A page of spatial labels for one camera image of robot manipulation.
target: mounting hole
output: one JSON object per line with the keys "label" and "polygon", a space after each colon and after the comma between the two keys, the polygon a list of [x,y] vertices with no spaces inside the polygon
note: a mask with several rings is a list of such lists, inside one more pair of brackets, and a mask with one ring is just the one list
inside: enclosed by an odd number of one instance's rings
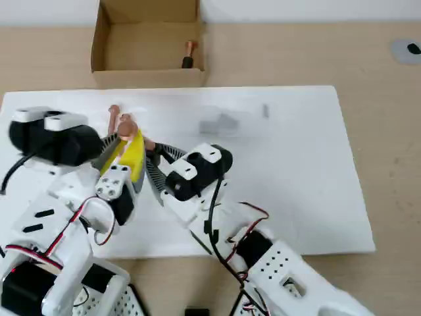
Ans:
{"label": "mounting hole", "polygon": [[407,46],[409,52],[413,55],[421,55],[421,48],[415,43],[409,44]]}

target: gray object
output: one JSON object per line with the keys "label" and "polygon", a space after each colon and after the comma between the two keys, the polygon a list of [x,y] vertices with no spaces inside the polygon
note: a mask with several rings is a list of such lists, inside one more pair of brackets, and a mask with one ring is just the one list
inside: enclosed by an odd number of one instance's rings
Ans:
{"label": "gray object", "polygon": [[421,64],[421,43],[411,39],[398,39],[390,45],[393,58],[401,64]]}

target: black wire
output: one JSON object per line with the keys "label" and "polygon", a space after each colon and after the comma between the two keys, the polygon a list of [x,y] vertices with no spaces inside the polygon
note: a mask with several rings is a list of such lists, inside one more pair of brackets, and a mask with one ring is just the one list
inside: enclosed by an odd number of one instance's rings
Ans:
{"label": "black wire", "polygon": [[243,295],[244,295],[243,292],[240,292],[238,294],[237,298],[235,299],[234,305],[232,306],[232,309],[230,311],[230,314],[228,316],[234,316],[235,311],[237,311],[237,307],[240,304]]}
{"label": "black wire", "polygon": [[38,150],[34,150],[33,152],[27,154],[26,156],[23,156],[17,162],[15,162],[14,165],[9,169],[9,171],[7,171],[7,174],[4,177],[3,182],[1,183],[0,195],[2,196],[6,195],[7,184],[9,183],[11,176],[15,173],[16,170],[19,169],[19,167],[23,166],[23,164],[26,161],[28,161],[33,156],[37,155],[40,151],[44,150],[46,147],[49,147],[52,144],[53,142],[46,143],[45,145],[41,146]]}
{"label": "black wire", "polygon": [[267,311],[265,311],[245,290],[244,290],[244,281],[240,278],[240,276],[231,268],[231,266],[226,262],[225,258],[221,255],[218,248],[216,247],[215,237],[214,237],[214,230],[212,227],[212,220],[213,220],[213,211],[216,204],[216,198],[218,197],[219,189],[221,187],[222,181],[224,179],[224,176],[221,176],[218,179],[218,182],[216,183],[215,191],[213,192],[212,200],[210,201],[210,207],[209,207],[209,217],[207,221],[207,225],[209,226],[209,240],[210,244],[212,246],[212,249],[218,258],[219,262],[237,279],[237,281],[240,283],[240,291],[243,292],[243,294],[250,300],[251,303],[253,303],[254,306],[256,306],[259,311],[263,315],[267,315]]}
{"label": "black wire", "polygon": [[89,292],[87,291],[87,289],[86,289],[86,287],[84,286],[84,291],[85,291],[85,293],[86,293],[86,300],[84,300],[82,303],[79,303],[79,304],[76,304],[76,305],[73,305],[73,307],[79,307],[79,306],[82,306],[82,305],[84,305],[88,300],[89,300]]}

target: cable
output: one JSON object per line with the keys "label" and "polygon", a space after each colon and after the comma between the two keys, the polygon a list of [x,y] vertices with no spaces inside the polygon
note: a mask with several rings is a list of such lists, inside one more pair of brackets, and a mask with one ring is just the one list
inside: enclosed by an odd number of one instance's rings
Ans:
{"label": "cable", "polygon": [[116,217],[114,215],[114,212],[111,209],[111,213],[112,213],[112,226],[109,229],[108,233],[107,233],[107,237],[102,241],[102,242],[98,242],[98,233],[99,231],[96,230],[95,233],[93,234],[93,241],[98,245],[98,246],[104,246],[109,240],[110,237],[112,235],[112,232],[114,232],[114,228],[116,226]]}
{"label": "cable", "polygon": [[[243,205],[246,205],[246,206],[249,206],[249,207],[251,207],[251,208],[253,208],[253,209],[256,209],[257,211],[260,211],[261,213],[264,213],[265,214],[265,217],[261,217],[261,218],[259,218],[259,219],[257,219],[252,225],[250,225],[250,227],[247,229],[247,231],[245,232],[245,234],[243,235],[243,237],[241,237],[240,238],[240,240],[235,244],[235,246],[232,248],[232,251],[231,251],[231,253],[229,254],[229,256],[227,256],[227,258],[226,258],[226,261],[228,262],[229,260],[231,260],[232,259],[232,257],[235,255],[235,252],[237,251],[237,246],[238,246],[238,244],[240,243],[240,242],[242,242],[242,241],[244,241],[244,239],[246,239],[246,237],[250,234],[250,232],[252,232],[253,231],[253,229],[255,229],[255,227],[261,222],[261,221],[263,221],[263,220],[265,220],[265,219],[268,219],[269,218],[269,213],[268,212],[266,212],[264,209],[261,209],[260,207],[257,207],[256,205],[253,205],[253,204],[251,204],[251,203],[249,203],[249,202],[238,202],[239,204],[243,204]],[[232,238],[233,237],[229,237],[228,239],[227,239],[227,242],[229,242],[229,243],[233,243],[233,240],[232,240]]]}
{"label": "cable", "polygon": [[53,252],[53,250],[55,249],[55,247],[59,244],[61,238],[63,237],[64,231],[67,229],[67,227],[70,225],[70,223],[73,223],[74,221],[76,221],[77,219],[79,219],[80,215],[82,214],[82,212],[85,210],[86,208],[86,204],[92,199],[92,198],[96,198],[95,196],[91,196],[88,197],[87,199],[85,199],[85,201],[81,204],[81,206],[79,207],[79,209],[77,210],[77,212],[75,212],[73,214],[73,216],[68,220],[66,226],[61,230],[60,234],[54,239],[54,241],[51,243],[51,245],[47,248],[47,250],[45,250],[45,252],[43,253],[44,256],[48,257],[49,255],[51,255],[51,253]]}
{"label": "cable", "polygon": [[76,305],[73,305],[73,307],[79,307],[79,306],[82,306],[82,305],[84,305],[88,300],[89,300],[89,292],[87,291],[87,289],[86,289],[86,287],[84,286],[83,287],[83,289],[84,289],[84,291],[85,291],[85,293],[86,293],[86,300],[84,300],[82,303],[79,303],[79,304],[76,304]]}
{"label": "cable", "polygon": [[27,255],[28,257],[30,257],[30,258],[32,258],[32,259],[34,259],[34,260],[36,260],[40,263],[44,263],[46,265],[53,266],[53,267],[55,267],[59,270],[63,269],[63,266],[61,264],[59,264],[56,261],[54,261],[52,259],[49,259],[49,258],[45,257],[44,255],[39,254],[39,253],[35,252],[34,250],[29,249],[29,248],[22,247],[22,246],[19,246],[19,245],[7,245],[5,247],[5,249],[10,250],[10,251],[15,251],[15,252],[18,252],[18,253],[23,253],[24,255]]}
{"label": "cable", "polygon": [[268,316],[270,316],[270,311],[269,311],[268,306],[266,305],[266,303],[265,303],[262,295],[259,293],[259,291],[256,288],[255,288],[255,292],[257,293],[257,295],[259,296],[260,300],[262,301],[262,304],[263,304],[265,310],[268,311]]}
{"label": "cable", "polygon": [[3,182],[1,183],[0,195],[2,196],[6,195],[7,184],[9,183],[9,180],[11,179],[12,175],[16,172],[16,170],[18,170],[21,166],[23,166],[26,161],[28,161],[33,156],[43,151],[45,148],[51,146],[52,144],[53,142],[46,143],[43,146],[41,146],[39,149],[34,150],[33,152],[27,154],[26,156],[23,156],[17,162],[15,162],[14,165],[9,169],[9,171],[7,171],[7,174],[5,175]]}
{"label": "cable", "polygon": [[254,306],[257,307],[257,309],[263,314],[263,315],[270,315],[268,314],[267,311],[265,311],[245,290],[244,290],[244,281],[241,279],[241,277],[231,268],[231,266],[228,264],[228,262],[223,258],[223,256],[221,255],[221,253],[219,252],[218,248],[216,247],[216,242],[215,242],[215,236],[214,236],[214,230],[212,227],[212,220],[213,220],[213,211],[215,208],[215,204],[216,204],[216,199],[218,197],[218,193],[222,184],[222,181],[224,179],[224,176],[221,176],[218,179],[218,182],[216,183],[216,188],[215,191],[213,192],[213,196],[212,196],[212,200],[210,201],[210,207],[209,207],[209,217],[207,220],[207,224],[208,225],[207,228],[209,228],[208,234],[209,234],[209,240],[210,240],[210,244],[212,246],[212,249],[216,255],[216,257],[218,258],[219,262],[221,262],[221,264],[237,279],[237,281],[240,283],[240,291],[243,292],[243,294],[249,299],[250,302],[253,303]]}

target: perforated white plate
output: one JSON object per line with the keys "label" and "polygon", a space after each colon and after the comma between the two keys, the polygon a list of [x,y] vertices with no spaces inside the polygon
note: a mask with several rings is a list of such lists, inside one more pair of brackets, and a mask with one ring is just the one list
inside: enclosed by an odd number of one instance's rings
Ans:
{"label": "perforated white plate", "polygon": [[[101,302],[102,293],[86,287],[89,292],[89,300],[78,307],[73,308],[73,316],[93,316],[97,313],[97,308]],[[86,293],[82,290],[74,305],[78,305],[86,300]],[[115,303],[113,309],[109,312],[108,316],[147,316],[142,310],[133,290],[128,286],[121,294],[119,300]]]}

